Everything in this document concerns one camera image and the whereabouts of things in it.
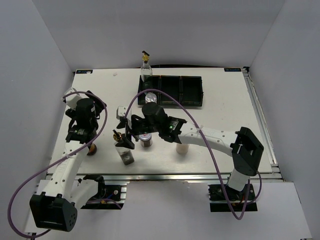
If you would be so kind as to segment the blue logo sticker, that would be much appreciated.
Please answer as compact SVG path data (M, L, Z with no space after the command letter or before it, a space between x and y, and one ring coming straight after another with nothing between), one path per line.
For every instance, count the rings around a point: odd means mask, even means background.
M238 67L225 67L224 71L225 72L242 72L242 69Z
M93 70L92 69L78 69L75 71L75 73L78 74L92 74Z

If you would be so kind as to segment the blue logo sticker right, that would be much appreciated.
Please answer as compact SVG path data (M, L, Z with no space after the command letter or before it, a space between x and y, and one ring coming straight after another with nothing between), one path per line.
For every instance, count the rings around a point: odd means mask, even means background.
M225 72L242 72L242 69L238 67L225 67L224 71Z

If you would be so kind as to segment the black three-compartment organizer tray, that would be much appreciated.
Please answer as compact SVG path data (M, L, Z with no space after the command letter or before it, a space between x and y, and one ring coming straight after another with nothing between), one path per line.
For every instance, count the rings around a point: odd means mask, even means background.
M177 76L177 75L153 75L147 87L158 89L178 101L182 106L202 107L203 105L203 81L201 76ZM138 93L146 89L142 77L139 77ZM157 103L160 106L173 106L176 103L164 96L162 93L155 92ZM137 98L137 104L142 106L146 103L145 96Z

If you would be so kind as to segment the small brown spice jar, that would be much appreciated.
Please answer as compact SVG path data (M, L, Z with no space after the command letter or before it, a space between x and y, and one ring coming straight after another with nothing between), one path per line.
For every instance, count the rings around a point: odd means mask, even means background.
M88 152L87 155L88 156L93 156L95 155L97 152L97 146L96 144L92 143L89 147L88 147Z

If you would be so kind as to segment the glass bottle with brown sauce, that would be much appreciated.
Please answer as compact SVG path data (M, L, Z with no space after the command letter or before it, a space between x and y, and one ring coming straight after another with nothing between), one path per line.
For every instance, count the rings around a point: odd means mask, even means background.
M129 148L125 147L125 140L123 135L120 132L117 132L115 129L113 131L113 139L115 149L120 156L123 164L125 166L132 164L135 160L132 154L132 151Z

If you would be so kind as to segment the blue label spice jar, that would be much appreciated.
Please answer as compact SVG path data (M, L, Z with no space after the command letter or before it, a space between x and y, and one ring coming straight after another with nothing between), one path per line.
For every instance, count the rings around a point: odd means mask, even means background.
M145 103L148 104L148 103L157 103L158 102L158 99L157 99L157 95L153 92L148 92L146 95L145 95Z

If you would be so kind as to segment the blue logo sticker left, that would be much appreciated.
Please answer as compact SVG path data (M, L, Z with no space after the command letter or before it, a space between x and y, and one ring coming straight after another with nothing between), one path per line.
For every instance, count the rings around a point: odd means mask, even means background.
M92 74L93 70L92 69L78 69L75 71L75 73L78 74Z

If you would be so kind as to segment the silver lid pink salt jar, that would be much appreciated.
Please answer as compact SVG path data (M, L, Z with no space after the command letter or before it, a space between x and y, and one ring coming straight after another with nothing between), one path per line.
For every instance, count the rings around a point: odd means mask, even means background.
M185 155L189 151L189 144L177 143L175 150L180 155Z

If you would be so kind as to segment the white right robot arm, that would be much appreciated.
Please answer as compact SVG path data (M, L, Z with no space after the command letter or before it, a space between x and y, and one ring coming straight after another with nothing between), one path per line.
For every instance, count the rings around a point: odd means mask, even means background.
M257 175L264 146L249 128L242 126L238 131L223 131L199 127L185 119L167 115L154 102L145 104L141 111L143 117L132 114L128 107L117 108L117 129L125 130L123 147L133 150L132 138L158 133L168 143L209 147L224 153L233 160L233 170L225 187L226 195L233 200L243 195L248 180Z

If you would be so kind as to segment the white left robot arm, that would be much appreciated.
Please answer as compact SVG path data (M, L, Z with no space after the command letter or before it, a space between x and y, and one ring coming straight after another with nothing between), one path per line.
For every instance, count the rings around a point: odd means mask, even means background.
M89 90L85 97L73 88L66 95L64 101L69 109L65 114L71 121L62 152L64 160L56 165L42 192L31 197L29 206L37 228L70 232L78 210L89 200L99 200L106 193L104 178L100 175L86 175L73 188L83 160L97 152L94 140L101 133L98 119L106 104Z

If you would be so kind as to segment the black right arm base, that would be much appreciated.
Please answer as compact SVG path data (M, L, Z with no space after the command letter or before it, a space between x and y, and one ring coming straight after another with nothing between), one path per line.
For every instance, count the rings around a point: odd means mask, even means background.
M245 185L242 191L234 190L233 188L230 188L228 186L226 186L225 188L226 188L226 193L230 200L232 208L234 209L235 212L240 213L245 203L246 190L248 189L247 184ZM227 213L231 211L227 204L226 198L223 194L222 187L220 184L208 185L208 195L209 195L210 211L212 213ZM255 194L253 185L250 184L247 205L245 208L246 212L258 211L255 198L256 198L256 194Z

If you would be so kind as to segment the red lid dark spice jar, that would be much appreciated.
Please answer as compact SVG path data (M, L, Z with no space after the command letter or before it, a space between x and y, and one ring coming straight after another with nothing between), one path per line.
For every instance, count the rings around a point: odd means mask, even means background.
M148 148L153 144L152 134L144 133L139 135L140 144L144 148Z

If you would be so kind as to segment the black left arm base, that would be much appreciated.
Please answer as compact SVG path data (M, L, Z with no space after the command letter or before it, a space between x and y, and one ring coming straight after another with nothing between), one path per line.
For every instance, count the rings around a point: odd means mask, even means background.
M120 210L124 206L126 198L126 185L118 183L106 183L102 175L88 174L79 178L78 185L85 180L93 180L98 183L98 193L88 199L81 207L84 210Z

